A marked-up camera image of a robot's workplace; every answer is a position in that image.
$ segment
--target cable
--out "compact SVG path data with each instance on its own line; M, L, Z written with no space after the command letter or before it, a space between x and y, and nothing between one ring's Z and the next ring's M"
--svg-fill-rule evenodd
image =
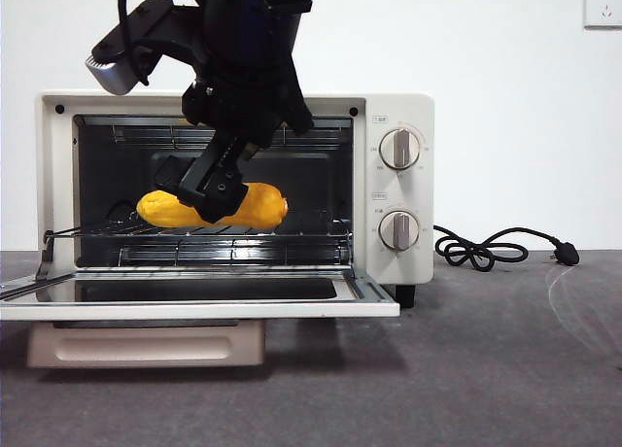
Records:
M129 24L127 22L127 0L117 0L117 7L119 9L119 25L121 27L121 38L123 39L123 48L125 49L125 56L127 57L127 61L129 63L129 67L131 68L138 81L140 81L143 85L148 86L149 81L147 77L143 75L136 63L136 59L134 57L134 48L131 44L131 39L129 35Z
M486 238L481 243L474 243L467 240L453 231L442 226L435 225L434 230L445 234L439 238L434 249L445 258L447 263L453 266L461 266L468 260L473 268L479 272L490 272L495 267L496 262L522 262L529 256L529 251L522 245L517 243L502 243L495 240L509 233L527 233L529 235L538 236L550 241L555 246L555 257L557 261L565 265L579 264L579 254L572 243L562 243L554 236L547 235L541 231L524 228L521 226L502 230L494 235ZM506 248L518 252L518 256L501 256L493 252L494 248Z

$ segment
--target oven door hinge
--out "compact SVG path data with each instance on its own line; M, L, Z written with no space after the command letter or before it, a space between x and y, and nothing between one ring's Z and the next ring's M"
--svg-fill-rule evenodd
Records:
M48 273L52 267L52 261L54 257L54 236L53 231L48 230L43 235L44 249L41 252L41 263L39 269L35 275L36 282L42 282L48 280Z

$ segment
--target control panel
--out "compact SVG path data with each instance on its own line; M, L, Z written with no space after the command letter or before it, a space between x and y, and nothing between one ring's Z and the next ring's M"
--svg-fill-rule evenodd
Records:
M367 102L366 268L378 283L426 283L433 271L433 102L385 95Z

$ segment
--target white wall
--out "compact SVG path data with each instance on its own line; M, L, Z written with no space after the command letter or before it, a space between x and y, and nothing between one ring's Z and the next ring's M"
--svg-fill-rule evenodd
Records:
M434 96L439 224L622 248L622 33L584 31L582 0L315 2L295 51L304 90ZM96 87L83 62L117 22L116 0L2 3L2 248L27 250L35 95ZM166 62L151 82L181 91L190 79Z

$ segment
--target oven foot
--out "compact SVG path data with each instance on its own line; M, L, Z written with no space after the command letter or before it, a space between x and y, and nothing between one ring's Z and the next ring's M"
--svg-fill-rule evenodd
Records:
M414 285L396 285L396 302L401 309L415 307L415 288Z

